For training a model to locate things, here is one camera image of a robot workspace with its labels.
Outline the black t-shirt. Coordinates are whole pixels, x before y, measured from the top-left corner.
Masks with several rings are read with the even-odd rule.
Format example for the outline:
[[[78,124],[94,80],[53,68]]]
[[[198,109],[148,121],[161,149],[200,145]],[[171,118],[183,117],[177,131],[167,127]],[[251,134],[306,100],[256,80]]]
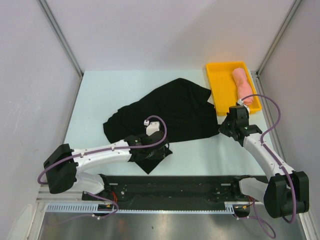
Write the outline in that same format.
[[[146,160],[138,161],[147,174],[172,154],[169,143],[179,143],[211,138],[219,134],[216,110],[208,99],[211,91],[192,81],[177,78],[152,90],[140,100],[117,110],[105,123],[103,131],[110,143],[128,140],[147,144],[144,120],[164,121],[160,132],[152,138],[159,141],[166,131],[166,140],[158,153],[152,153]]]

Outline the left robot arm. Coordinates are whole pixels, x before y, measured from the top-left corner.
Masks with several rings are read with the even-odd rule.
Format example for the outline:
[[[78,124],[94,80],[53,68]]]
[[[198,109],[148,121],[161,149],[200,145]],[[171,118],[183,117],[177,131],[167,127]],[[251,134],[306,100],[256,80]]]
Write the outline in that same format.
[[[51,194],[75,190],[105,200],[111,193],[107,177],[102,173],[88,173],[88,170],[113,163],[136,163],[150,174],[172,153],[166,134],[161,130],[151,135],[130,135],[96,148],[72,149],[69,144],[62,144],[43,163],[43,175]]]

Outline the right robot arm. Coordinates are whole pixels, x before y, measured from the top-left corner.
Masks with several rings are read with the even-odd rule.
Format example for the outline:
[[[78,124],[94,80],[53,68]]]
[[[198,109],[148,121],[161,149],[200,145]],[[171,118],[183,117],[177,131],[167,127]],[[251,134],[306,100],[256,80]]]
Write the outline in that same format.
[[[231,196],[242,201],[250,196],[264,204],[272,218],[284,218],[306,213],[310,209],[309,178],[303,171],[290,167],[269,145],[261,140],[262,131],[249,124],[249,112],[244,106],[229,108],[220,132],[233,138],[248,151],[263,170],[267,183],[253,176],[236,177]]]

